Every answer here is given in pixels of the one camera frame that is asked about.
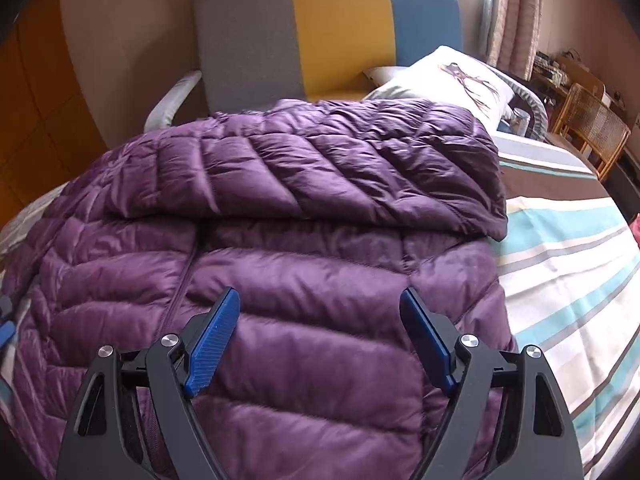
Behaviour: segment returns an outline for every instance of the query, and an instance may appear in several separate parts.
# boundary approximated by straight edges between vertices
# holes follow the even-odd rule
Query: pillow
[[[384,83],[388,83],[395,78],[402,70],[405,70],[405,66],[377,66],[375,68],[369,68],[365,70],[363,74],[367,76],[367,79],[371,81],[376,88],[382,86]]]
[[[513,98],[513,90],[483,63],[441,46],[365,97],[403,98],[425,98],[467,108],[488,132],[494,132]]]

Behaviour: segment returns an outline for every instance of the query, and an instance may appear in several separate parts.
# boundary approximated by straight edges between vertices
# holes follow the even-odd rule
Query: quilted jacket
[[[233,480],[400,480],[446,405],[399,319],[431,310],[514,349],[487,237],[506,234],[497,150],[471,114],[424,100],[280,102],[152,132],[69,184],[10,257],[19,328],[12,426],[55,476],[97,349],[146,348],[222,289],[242,314],[195,399]],[[148,395],[154,465],[170,471]],[[492,438],[492,396],[470,470]]]

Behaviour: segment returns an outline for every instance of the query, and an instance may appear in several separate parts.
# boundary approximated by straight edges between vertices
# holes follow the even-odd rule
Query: headboard
[[[211,112],[360,99],[367,68],[462,50],[458,0],[196,0],[195,16]]]

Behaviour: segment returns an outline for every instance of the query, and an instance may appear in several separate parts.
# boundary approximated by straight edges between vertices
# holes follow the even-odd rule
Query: striped bed sheet
[[[640,251],[577,157],[495,134],[509,218],[494,243],[518,346],[540,346],[594,480],[640,414]]]

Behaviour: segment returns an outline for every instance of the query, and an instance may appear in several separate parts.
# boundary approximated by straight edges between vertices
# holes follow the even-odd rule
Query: curtain
[[[492,0],[486,62],[503,72],[529,79],[538,49],[542,0]]]

